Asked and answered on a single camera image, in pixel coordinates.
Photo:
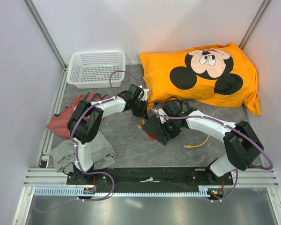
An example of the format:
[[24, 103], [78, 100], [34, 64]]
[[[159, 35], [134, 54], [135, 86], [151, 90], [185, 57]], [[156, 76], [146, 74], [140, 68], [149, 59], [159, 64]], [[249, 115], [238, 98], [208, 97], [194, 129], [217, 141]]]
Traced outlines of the black network switch box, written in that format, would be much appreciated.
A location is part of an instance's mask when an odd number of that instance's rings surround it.
[[152, 115], [143, 125], [142, 129], [150, 136], [155, 138], [160, 144], [165, 146], [168, 142], [160, 142], [162, 130], [160, 128], [160, 119]]

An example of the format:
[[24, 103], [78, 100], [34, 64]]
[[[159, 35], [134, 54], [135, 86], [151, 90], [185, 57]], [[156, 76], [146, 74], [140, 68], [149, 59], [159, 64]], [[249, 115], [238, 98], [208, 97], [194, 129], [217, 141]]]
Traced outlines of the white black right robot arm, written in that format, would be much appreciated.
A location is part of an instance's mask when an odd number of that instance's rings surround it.
[[224, 144], [225, 154], [212, 161], [205, 172], [209, 184], [217, 184], [222, 176], [233, 170], [245, 171], [264, 148], [250, 124], [219, 120], [193, 108], [182, 108], [171, 101], [160, 109], [154, 109], [159, 127], [166, 134], [179, 133], [181, 128], [198, 130]]

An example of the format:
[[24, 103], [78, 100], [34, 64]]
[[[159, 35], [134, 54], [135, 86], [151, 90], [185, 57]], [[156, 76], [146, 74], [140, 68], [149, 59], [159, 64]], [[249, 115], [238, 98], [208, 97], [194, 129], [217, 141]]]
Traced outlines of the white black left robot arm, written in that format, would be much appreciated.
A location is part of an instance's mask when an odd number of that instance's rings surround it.
[[67, 124], [70, 131], [70, 139], [74, 142], [75, 167], [79, 169], [77, 179], [82, 184], [89, 184], [93, 180], [92, 153], [87, 146], [96, 137], [103, 118], [115, 113], [131, 111], [133, 116], [147, 119], [149, 89], [141, 85], [130, 85], [125, 90], [114, 96], [89, 102], [82, 100], [78, 103], [74, 113]]

